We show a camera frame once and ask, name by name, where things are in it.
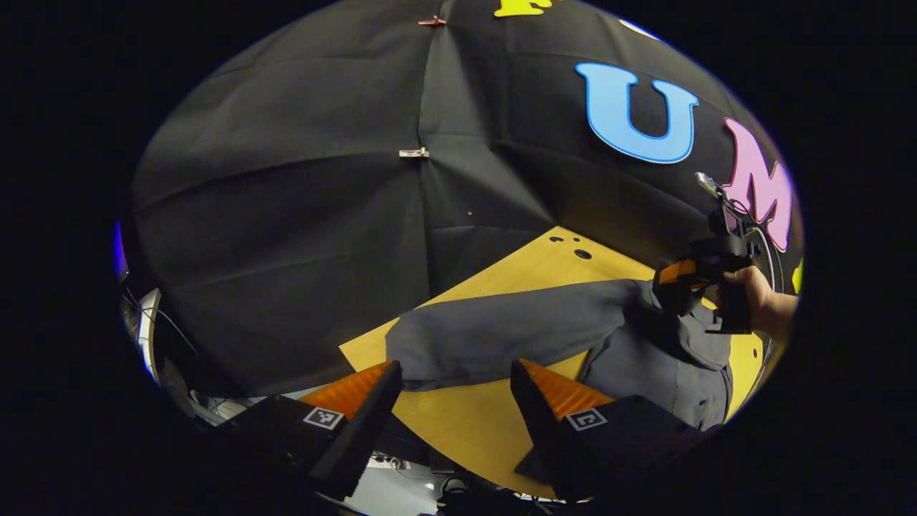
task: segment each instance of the wooden table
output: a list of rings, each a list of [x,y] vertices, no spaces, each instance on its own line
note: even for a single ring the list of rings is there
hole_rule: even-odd
[[[551,237],[563,241],[552,241]],[[582,249],[589,260],[574,254]],[[493,296],[611,279],[652,280],[653,269],[618,252],[556,227],[462,284],[425,303]],[[704,299],[703,304],[714,308]],[[384,362],[385,334],[397,322],[342,344],[341,352],[356,370]],[[549,368],[573,378],[586,353]],[[729,419],[746,400],[761,366],[762,342],[754,335],[734,335],[729,364],[733,368],[733,397]],[[532,449],[522,414],[504,379],[474,386],[447,387],[428,392],[402,392],[393,412],[420,438],[469,471],[518,492],[555,499],[554,489],[514,473]]]

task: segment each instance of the metal clip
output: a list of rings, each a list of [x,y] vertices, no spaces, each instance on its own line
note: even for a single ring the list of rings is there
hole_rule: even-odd
[[[428,19],[426,21],[418,21],[417,25],[430,25],[430,26],[435,27],[437,25],[446,25],[446,20],[439,19],[437,15],[433,15],[433,19]]]
[[[426,147],[421,147],[419,151],[398,151],[399,158],[429,158],[430,152]]]

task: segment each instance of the red clip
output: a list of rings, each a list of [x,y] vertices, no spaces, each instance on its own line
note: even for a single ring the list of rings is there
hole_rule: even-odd
[[[446,25],[446,20],[439,19],[437,15],[433,15],[433,19],[428,19],[426,21],[418,21],[417,25],[429,25],[429,26]]]

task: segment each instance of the blue letter u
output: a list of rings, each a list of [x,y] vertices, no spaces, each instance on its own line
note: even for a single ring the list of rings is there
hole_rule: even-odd
[[[647,136],[630,121],[630,85],[637,83],[636,75],[597,62],[581,62],[576,71],[586,77],[589,125],[605,143],[652,163],[677,163],[691,153],[691,108],[698,105],[696,96],[674,84],[653,81],[653,87],[666,97],[668,130],[661,137]]]

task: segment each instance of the gray cloth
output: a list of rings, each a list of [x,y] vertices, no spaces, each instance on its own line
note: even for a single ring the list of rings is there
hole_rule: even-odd
[[[409,391],[492,382],[517,358],[547,366],[589,350],[583,384],[639,394],[706,430],[724,422],[732,394],[729,336],[705,333],[713,323],[700,304],[665,315],[651,282],[614,280],[416,308],[385,341]]]

